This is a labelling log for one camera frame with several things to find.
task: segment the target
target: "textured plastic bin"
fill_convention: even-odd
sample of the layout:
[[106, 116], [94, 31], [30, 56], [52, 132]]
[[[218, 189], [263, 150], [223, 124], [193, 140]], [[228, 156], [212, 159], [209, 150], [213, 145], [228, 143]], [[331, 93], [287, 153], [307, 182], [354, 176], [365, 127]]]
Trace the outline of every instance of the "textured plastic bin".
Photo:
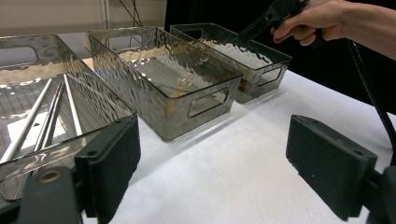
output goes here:
[[170, 33], [243, 73], [235, 101], [246, 103], [279, 87], [291, 57], [214, 23], [175, 24]]
[[88, 34], [95, 72], [163, 141], [230, 111], [242, 74], [164, 30]]
[[[73, 119], [64, 89], [52, 141], [36, 154], [37, 138], [59, 83], [67, 81], [78, 119]], [[0, 157], [33, 110], [51, 80], [32, 125], [9, 161], [0, 164], [0, 192], [14, 199], [26, 172], [46, 165], [74, 166], [71, 155], [90, 142], [107, 124], [135, 112], [115, 94], [57, 35], [0, 38]], [[82, 134], [77, 135], [75, 120]]]

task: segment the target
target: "black hose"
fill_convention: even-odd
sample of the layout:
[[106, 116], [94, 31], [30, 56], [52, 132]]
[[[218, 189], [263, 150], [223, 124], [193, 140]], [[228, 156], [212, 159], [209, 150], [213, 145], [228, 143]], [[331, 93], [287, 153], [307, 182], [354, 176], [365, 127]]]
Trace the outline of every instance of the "black hose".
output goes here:
[[376, 109], [376, 112], [378, 113], [379, 117], [381, 118], [382, 123], [385, 126], [385, 129], [388, 133], [389, 136], [389, 140], [392, 146], [392, 150], [393, 150], [393, 155], [392, 155], [392, 159], [390, 161], [390, 165], [393, 166], [395, 165], [395, 148], [396, 148], [396, 132], [395, 129], [392, 125], [392, 122], [388, 116], [387, 110], [385, 109], [385, 107], [383, 105], [381, 105], [378, 102], [378, 98], [373, 86], [373, 83], [370, 79], [370, 77], [368, 76], [368, 73], [364, 67], [364, 63], [363, 63], [363, 59], [361, 58], [361, 54], [359, 52], [358, 49], [358, 45], [347, 39], [346, 40], [347, 45], [349, 47], [350, 53], [352, 54], [352, 58], [355, 61], [355, 65], [356, 68], [358, 69], [359, 75], [361, 76], [361, 81], [363, 82], [363, 85], [373, 103], [373, 106]]

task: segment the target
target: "person's hand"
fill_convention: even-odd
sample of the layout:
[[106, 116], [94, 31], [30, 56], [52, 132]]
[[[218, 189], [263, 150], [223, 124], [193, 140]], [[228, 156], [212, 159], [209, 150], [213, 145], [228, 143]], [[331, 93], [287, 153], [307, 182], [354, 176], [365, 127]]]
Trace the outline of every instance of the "person's hand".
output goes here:
[[275, 43], [281, 43], [293, 35], [302, 46], [308, 46], [315, 41], [317, 29], [321, 29], [325, 40], [344, 37], [341, 4], [347, 4], [346, 1], [315, 0], [309, 4], [300, 14], [285, 19], [277, 30], [271, 30]]

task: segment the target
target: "white table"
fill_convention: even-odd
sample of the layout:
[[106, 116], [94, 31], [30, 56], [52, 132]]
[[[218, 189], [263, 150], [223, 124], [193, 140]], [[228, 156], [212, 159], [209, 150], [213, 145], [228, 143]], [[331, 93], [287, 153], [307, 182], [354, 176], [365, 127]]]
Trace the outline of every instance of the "white table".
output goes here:
[[[288, 71], [279, 89], [234, 102], [226, 115], [170, 143], [139, 118], [142, 157], [111, 223], [345, 223], [286, 159], [292, 114], [374, 152], [381, 174], [389, 165], [390, 141], [371, 105]], [[365, 223], [367, 215], [363, 207], [348, 223]]]

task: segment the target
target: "black background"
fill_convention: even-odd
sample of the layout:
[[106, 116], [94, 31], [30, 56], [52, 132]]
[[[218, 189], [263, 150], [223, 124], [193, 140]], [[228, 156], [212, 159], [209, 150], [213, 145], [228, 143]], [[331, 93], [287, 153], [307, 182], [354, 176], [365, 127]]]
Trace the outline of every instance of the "black background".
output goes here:
[[[239, 2], [225, 0], [167, 0], [165, 30], [171, 24], [213, 22], [236, 33], [241, 32], [274, 1], [244, 0]], [[360, 1], [395, 9], [392, 0]], [[256, 41], [289, 54], [292, 61], [289, 70], [313, 80], [323, 86], [372, 104], [359, 73], [355, 67], [345, 39], [326, 42], [317, 49], [301, 47], [293, 38], [275, 44], [270, 30], [262, 32]], [[366, 47], [360, 46], [364, 65], [375, 86], [377, 101], [389, 113], [396, 115], [396, 62]]]

